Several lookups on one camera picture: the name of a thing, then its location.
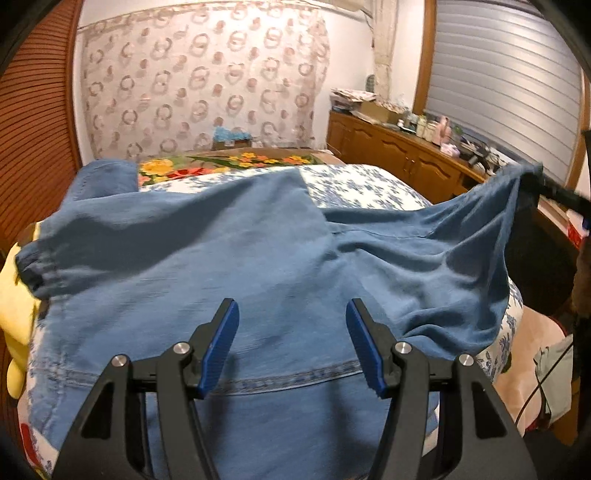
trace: wooden cabinet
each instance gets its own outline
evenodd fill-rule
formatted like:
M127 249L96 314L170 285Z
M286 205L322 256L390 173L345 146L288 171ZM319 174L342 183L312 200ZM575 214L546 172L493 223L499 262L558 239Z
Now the wooden cabinet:
M431 203L450 200L485 179L467 162L448 157L421 138L331 112L328 148L345 163L375 165L410 185Z

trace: blue gripper pad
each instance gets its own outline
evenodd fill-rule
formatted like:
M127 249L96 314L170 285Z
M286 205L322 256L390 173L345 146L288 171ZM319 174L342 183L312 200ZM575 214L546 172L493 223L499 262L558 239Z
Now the blue gripper pad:
M209 343L205 355L203 355L201 380L197 385L197 392L201 395L201 398L205 398L217 385L217 381L222 374L223 364L226 362L228 352L236 336L239 321L240 312L238 310L238 303L234 300L231 301L229 307L223 312L221 320L215 317L212 320L212 323L219 322L219 325L213 334L212 341Z
M346 323L368 387L375 390L378 397L386 398L387 386L384 381L382 357L354 300L347 304Z

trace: window blind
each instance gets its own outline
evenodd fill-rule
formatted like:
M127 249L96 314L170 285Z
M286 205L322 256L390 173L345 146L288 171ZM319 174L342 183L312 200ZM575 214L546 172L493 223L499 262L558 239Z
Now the window blind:
M578 136L581 69L548 21L512 3L438 1L427 112L565 181Z

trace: floral bedsheet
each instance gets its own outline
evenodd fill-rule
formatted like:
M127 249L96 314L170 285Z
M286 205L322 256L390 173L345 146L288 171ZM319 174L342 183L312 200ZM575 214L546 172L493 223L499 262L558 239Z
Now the floral bedsheet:
M299 168L306 182L312 201L318 207L351 207L386 210L419 210L431 205L419 193L398 180L392 174L378 167L368 165L313 165L299 167L267 167L247 170L231 170L202 176L187 176L180 179L162 181L141 188L162 192L198 193L209 187L244 177L262 175L282 170ZM509 279L509 303L501 328L492 345L476 356L476 360L491 381L501 373L509 357L515 331L523 314L523 300L515 284ZM31 356L41 341L41 332L33 333ZM27 389L35 383L28 373ZM57 459L57 451L34 428L27 424L28 399L26 394L19 402L21 434L27 456L38 470L51 474ZM423 452L435 447L437 430L426 438Z

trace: wooden window frame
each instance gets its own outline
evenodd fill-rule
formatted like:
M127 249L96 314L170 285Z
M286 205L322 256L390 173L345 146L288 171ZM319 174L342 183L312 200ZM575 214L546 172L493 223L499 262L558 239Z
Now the wooden window frame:
M433 56L435 55L435 35L437 32L437 0L424 0L425 19L423 23L423 48L421 50L421 63L418 69L417 91L414 97L413 113L422 115L427 107L429 86L431 85L431 71L433 69ZM581 88L581 101L579 112L579 138L573 150L570 161L569 175L564 186L574 189L579 182L585 155L587 153L585 138L582 134L589 128L591 114L591 87L589 80L583 74L583 87Z

